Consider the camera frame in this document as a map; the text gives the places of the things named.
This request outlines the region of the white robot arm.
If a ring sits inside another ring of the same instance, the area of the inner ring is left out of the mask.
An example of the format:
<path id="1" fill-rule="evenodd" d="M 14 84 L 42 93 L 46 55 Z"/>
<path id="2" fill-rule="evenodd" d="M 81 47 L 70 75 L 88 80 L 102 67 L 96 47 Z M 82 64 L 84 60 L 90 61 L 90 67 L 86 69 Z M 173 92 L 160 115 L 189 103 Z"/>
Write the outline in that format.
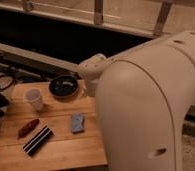
<path id="1" fill-rule="evenodd" d="M 182 171 L 182 129 L 195 101 L 195 30 L 78 65 L 109 171 Z"/>

